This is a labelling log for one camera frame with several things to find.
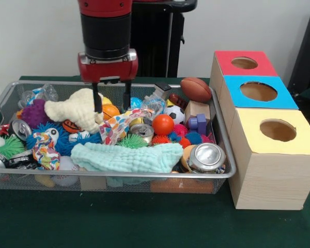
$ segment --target cream plush toy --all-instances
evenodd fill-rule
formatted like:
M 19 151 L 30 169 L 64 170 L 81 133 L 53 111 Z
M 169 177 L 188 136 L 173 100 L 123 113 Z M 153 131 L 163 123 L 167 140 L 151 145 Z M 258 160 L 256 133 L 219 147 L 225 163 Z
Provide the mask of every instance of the cream plush toy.
M 53 121 L 68 119 L 91 134 L 99 131 L 99 124 L 103 121 L 103 113 L 94 111 L 93 91 L 88 88 L 76 91 L 64 102 L 47 101 L 45 112 Z

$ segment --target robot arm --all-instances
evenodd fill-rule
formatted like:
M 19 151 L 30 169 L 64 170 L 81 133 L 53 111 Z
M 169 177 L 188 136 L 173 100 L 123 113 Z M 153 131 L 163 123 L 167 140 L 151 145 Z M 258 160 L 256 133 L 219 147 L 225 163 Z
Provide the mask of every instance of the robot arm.
M 93 83 L 96 111 L 102 112 L 97 84 L 120 80 L 126 84 L 123 107 L 130 107 L 131 80 L 138 69 L 130 49 L 132 0 L 78 0 L 85 53 L 78 54 L 83 82 Z

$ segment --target white wall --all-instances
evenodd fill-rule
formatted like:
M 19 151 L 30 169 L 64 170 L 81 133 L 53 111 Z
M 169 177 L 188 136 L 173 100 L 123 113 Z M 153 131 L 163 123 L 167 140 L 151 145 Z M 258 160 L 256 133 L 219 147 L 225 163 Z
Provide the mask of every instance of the white wall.
M 309 15 L 310 0 L 199 0 L 179 76 L 209 77 L 214 50 L 263 50 L 287 83 Z M 0 0 L 0 90 L 21 75 L 77 75 L 82 50 L 76 0 Z

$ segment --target stacked cube boxes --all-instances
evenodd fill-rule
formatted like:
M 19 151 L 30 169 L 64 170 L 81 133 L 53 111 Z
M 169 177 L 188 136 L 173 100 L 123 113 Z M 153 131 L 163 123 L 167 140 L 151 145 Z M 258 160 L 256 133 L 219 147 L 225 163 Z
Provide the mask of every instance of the stacked cube boxes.
M 216 91 L 235 154 L 237 209 L 300 210 L 310 192 L 310 126 L 264 52 L 216 51 Z

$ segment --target light green cloth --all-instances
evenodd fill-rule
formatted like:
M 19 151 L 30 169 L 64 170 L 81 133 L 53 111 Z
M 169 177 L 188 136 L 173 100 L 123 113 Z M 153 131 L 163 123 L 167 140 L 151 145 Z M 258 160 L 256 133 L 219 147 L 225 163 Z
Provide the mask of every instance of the light green cloth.
M 182 151 L 182 146 L 178 143 L 139 149 L 86 143 L 77 144 L 72 149 L 71 159 L 74 164 L 88 171 L 170 173 L 180 160 Z M 119 180 L 112 186 L 117 187 L 122 183 L 135 184 L 135 180 L 131 179 Z

